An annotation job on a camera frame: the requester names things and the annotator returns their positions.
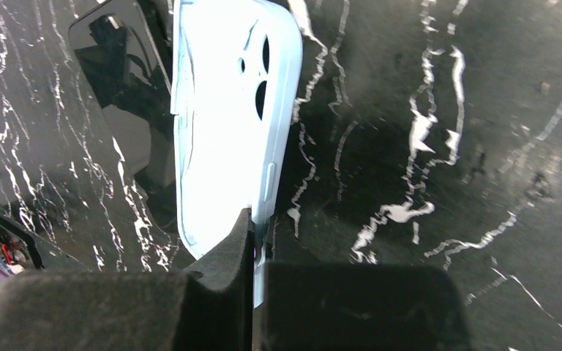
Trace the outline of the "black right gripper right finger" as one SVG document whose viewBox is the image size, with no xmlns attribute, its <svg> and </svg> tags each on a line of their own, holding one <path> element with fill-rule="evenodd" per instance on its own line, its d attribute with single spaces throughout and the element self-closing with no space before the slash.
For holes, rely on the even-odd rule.
<svg viewBox="0 0 562 351">
<path fill-rule="evenodd" d="M 460 294 L 429 265 L 317 260 L 300 246 L 266 251 L 257 224 L 256 350 L 471 350 Z"/>
</svg>

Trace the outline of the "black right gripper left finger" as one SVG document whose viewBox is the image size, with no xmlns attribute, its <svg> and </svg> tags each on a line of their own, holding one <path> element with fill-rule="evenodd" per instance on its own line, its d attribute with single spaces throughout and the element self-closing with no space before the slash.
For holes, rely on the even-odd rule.
<svg viewBox="0 0 562 351">
<path fill-rule="evenodd" d="M 0 350 L 250 350 L 254 225 L 172 272 L 24 273 L 0 288 Z"/>
</svg>

